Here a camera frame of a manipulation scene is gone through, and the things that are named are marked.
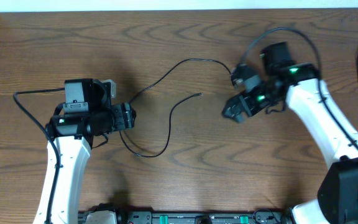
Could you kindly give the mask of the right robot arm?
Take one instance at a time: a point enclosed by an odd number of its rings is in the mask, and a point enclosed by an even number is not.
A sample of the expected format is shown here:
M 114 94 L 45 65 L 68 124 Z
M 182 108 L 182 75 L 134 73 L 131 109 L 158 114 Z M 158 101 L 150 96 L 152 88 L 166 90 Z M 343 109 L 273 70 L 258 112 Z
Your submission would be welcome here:
M 358 131 L 335 104 L 318 69 L 296 63 L 286 43 L 264 48 L 262 61 L 267 80 L 244 63 L 232 71 L 232 84 L 245 89 L 227 101 L 222 115 L 241 123 L 244 116 L 283 101 L 302 120 L 328 167 L 317 198 L 291 208 L 289 222 L 357 223 Z

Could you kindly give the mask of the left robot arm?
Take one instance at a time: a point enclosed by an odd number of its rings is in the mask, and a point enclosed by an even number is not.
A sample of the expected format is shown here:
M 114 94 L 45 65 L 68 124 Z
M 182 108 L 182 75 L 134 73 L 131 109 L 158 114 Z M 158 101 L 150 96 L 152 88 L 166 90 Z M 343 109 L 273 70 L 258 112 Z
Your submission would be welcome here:
M 65 102 L 46 126 L 47 171 L 34 223 L 77 223 L 83 176 L 96 136 L 134 127 L 128 103 L 112 104 L 112 80 L 65 81 Z

